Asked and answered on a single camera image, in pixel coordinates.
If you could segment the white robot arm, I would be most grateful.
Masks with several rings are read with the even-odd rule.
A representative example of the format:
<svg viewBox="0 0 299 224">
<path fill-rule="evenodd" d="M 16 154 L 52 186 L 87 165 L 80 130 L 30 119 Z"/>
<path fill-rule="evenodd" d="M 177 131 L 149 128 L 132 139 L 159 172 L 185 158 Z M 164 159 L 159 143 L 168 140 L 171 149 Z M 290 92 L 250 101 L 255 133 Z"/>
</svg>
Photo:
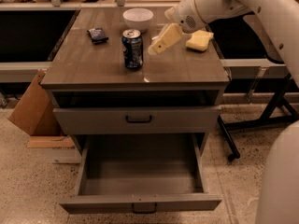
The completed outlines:
<svg viewBox="0 0 299 224">
<path fill-rule="evenodd" d="M 171 23 L 152 41 L 149 54 L 170 48 L 184 33 L 249 11 L 299 83 L 299 4 L 294 0 L 181 0 L 165 12 Z M 282 131 L 270 149 L 255 223 L 299 224 L 299 121 Z"/>
</svg>

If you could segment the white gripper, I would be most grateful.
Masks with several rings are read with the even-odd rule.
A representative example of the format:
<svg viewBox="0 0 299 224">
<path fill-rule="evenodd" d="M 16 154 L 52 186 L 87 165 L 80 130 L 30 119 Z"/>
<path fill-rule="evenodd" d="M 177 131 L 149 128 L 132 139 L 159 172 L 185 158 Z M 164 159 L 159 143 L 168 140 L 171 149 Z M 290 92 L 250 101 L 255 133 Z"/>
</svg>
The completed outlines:
<svg viewBox="0 0 299 224">
<path fill-rule="evenodd" d="M 191 34 L 206 25 L 199 15 L 195 0 L 181 0 L 176 6 L 166 10 L 164 15 L 168 20 L 176 23 L 165 25 L 152 40 L 148 47 L 149 55 L 160 54 L 175 45 L 182 38 L 183 32 Z"/>
</svg>

